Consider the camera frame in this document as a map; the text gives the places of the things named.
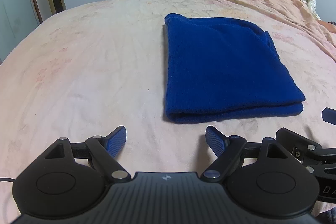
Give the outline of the pink floral bed sheet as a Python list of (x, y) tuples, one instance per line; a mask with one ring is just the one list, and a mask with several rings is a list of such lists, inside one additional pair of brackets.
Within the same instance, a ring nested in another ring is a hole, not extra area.
[[(235, 18), (268, 32), (305, 95), (287, 117), (176, 123), (167, 118), (165, 17)], [(219, 183), (202, 180), (217, 159), (206, 128), (251, 143), (287, 128), (335, 148), (335, 26), (301, 0), (109, 0), (54, 15), (1, 64), (1, 223), (316, 223), (335, 203), (317, 200), (303, 215), (258, 215)], [(15, 179), (53, 142), (82, 143), (126, 128), (115, 159), (131, 175), (74, 216), (21, 214)]]

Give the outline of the blue knit sweater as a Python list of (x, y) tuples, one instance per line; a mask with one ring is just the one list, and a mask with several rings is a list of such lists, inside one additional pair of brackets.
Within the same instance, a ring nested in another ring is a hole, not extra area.
[(235, 18), (165, 17), (165, 113), (176, 123), (287, 117), (305, 95), (281, 62), (270, 34)]

